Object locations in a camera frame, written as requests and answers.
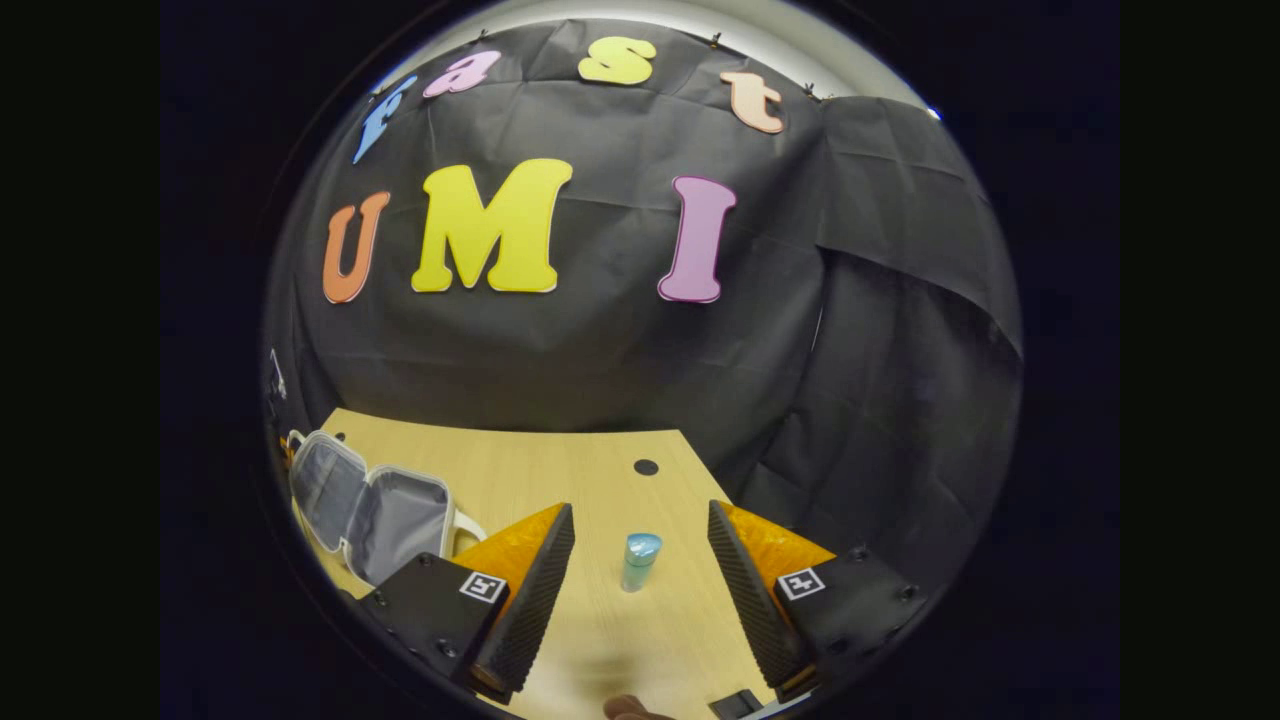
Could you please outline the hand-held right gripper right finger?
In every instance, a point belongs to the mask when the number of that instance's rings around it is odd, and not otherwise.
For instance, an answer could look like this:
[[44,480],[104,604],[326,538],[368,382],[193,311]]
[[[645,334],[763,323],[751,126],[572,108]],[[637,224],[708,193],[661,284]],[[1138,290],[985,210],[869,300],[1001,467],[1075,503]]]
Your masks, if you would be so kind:
[[864,544],[835,553],[719,500],[709,502],[708,542],[756,666],[781,702],[865,671],[929,602]]

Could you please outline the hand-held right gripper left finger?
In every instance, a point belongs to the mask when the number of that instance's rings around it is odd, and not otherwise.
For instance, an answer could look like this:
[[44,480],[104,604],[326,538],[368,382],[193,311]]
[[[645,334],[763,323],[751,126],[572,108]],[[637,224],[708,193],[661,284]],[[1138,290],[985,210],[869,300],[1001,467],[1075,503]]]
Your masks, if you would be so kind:
[[367,626],[434,682],[508,705],[539,655],[576,541],[553,503],[454,559],[420,553],[358,600]]

